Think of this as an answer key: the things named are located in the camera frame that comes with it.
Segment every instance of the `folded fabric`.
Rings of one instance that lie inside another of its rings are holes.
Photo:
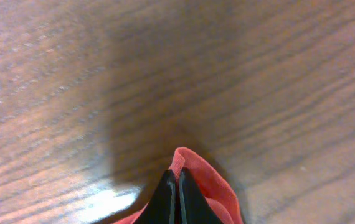
[[[176,181],[179,181],[179,176],[183,168],[190,170],[201,193],[205,196],[208,205],[223,223],[243,224],[237,196],[226,180],[224,180],[207,161],[192,150],[186,147],[180,147],[175,150],[172,164],[169,167],[169,170],[172,170],[174,173]],[[134,223],[144,209],[145,207],[117,221],[116,224]]]

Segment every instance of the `pink cloth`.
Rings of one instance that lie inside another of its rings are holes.
[[[237,196],[226,180],[205,159],[186,147],[180,147],[175,150],[172,164],[169,167],[176,180],[183,167],[190,170],[209,206],[224,224],[243,224]],[[144,208],[117,221],[116,224],[133,223]]]

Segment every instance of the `scratched wood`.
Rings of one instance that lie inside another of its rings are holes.
[[[110,223],[187,146],[247,223],[355,223],[355,0],[0,0],[0,223]]]

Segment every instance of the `brown wooden table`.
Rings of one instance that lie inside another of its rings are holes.
[[[113,222],[178,146],[247,223],[355,223],[355,0],[0,0],[0,223]]]

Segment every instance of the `red fabric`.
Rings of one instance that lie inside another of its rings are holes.
[[[175,150],[172,164],[169,167],[178,180],[183,167],[189,168],[209,206],[224,224],[243,224],[237,197],[216,170],[205,159],[188,148],[180,147]],[[141,214],[144,208],[116,224],[131,224]]]

